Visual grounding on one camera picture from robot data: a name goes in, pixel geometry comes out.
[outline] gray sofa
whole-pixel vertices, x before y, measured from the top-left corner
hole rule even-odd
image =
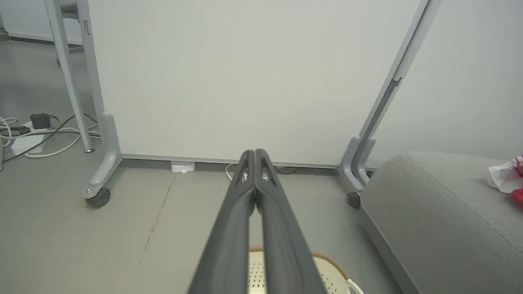
[[[363,223],[405,294],[523,293],[523,207],[486,182],[503,163],[412,152],[373,175]]]

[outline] red and white cloth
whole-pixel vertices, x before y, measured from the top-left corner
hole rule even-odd
[[[499,166],[488,168],[488,185],[510,194],[523,188],[523,155]]]

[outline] whiteboard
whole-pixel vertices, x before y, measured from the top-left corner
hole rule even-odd
[[[337,166],[418,0],[89,0],[123,154]]]
[[[368,167],[409,151],[523,152],[522,1],[443,1],[374,137]]]

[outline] floor crack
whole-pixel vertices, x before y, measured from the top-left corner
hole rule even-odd
[[[174,180],[176,178],[176,175],[174,175],[173,177],[173,180],[171,181],[171,183],[169,184],[169,186],[167,187],[167,192],[165,193],[165,197],[164,197],[164,200],[162,202],[162,206],[160,207],[160,211],[158,212],[158,214],[156,214],[156,219],[154,220],[154,225],[153,227],[149,230],[149,236],[147,237],[147,243],[145,244],[145,248],[143,249],[143,257],[142,259],[140,260],[140,262],[138,263],[138,267],[140,267],[140,265],[142,264],[143,262],[143,259],[145,258],[145,251],[147,250],[147,246],[149,246],[149,241],[151,240],[151,237],[154,233],[154,229],[156,228],[156,226],[158,225],[159,221],[160,221],[160,216],[162,215],[162,212],[163,212],[163,208],[165,206],[165,202],[167,201],[167,197],[169,197],[169,192],[170,192],[170,189],[172,188],[173,186],[173,183],[174,183]]]

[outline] black caster wheel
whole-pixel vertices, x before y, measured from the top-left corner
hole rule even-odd
[[[100,191],[98,191],[98,194],[96,194],[95,197],[85,199],[85,202],[89,204],[93,208],[100,208],[104,206],[111,196],[111,192],[107,188],[102,188]]]
[[[347,204],[356,209],[359,209],[361,206],[359,195],[356,192],[350,192],[347,194]]]

